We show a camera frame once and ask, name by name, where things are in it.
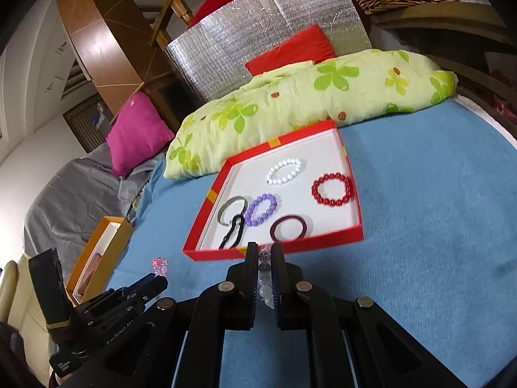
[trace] white beaded bracelet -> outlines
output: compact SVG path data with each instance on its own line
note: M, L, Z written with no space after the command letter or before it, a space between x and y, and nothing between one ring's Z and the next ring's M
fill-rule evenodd
M281 168L287 165L294 165L294 171L289 173L288 176L284 176L282 179L274 179L273 175ZM269 170L266 176L266 182L270 185L282 185L289 181L292 181L296 175L301 172L301 160L300 159L285 159L278 162L274 167Z

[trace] blue bed sheet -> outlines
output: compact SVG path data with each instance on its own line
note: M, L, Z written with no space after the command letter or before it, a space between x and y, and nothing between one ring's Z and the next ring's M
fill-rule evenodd
M334 296L372 297L467 386L483 386L517 354L517 151L451 99L340 133L365 239L288 261ZM165 295L184 300L235 261L182 253L215 175L172 181L163 171L164 159L109 287L135 282L163 256ZM273 314L261 303L252 331L227 332L220 386L309 387L305 335L281 333Z

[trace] orange box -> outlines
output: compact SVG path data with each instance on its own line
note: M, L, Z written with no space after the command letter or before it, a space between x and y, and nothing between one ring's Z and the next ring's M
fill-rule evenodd
M66 292L74 305L104 292L132 233L133 226L123 217L104 216L101 219L66 285Z

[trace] purple beaded bracelet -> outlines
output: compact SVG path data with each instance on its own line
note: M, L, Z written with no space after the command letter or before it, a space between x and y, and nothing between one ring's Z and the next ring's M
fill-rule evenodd
M251 216L253 211L257 206L265 200L269 200L269 208L265 213L262 213L256 220L251 220ZM273 214L273 212L277 209L277 198L273 194L262 194L253 200L253 202L248 206L248 209L244 213L244 219L246 220L246 226L258 226L259 224L264 223L269 216Z

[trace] pillowcase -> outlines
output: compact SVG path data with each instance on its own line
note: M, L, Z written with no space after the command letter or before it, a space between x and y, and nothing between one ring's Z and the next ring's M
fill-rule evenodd
M332 45L318 25L309 26L269 51L248 61L245 66L252 76L301 61L316 64L336 58Z
M321 64L264 73L182 123L167 151L165 178L218 172L243 150L332 118L338 126L411 113L454 94L458 79L420 54L368 49Z
M126 177L174 138L147 95L135 93L123 105L106 141L115 176Z

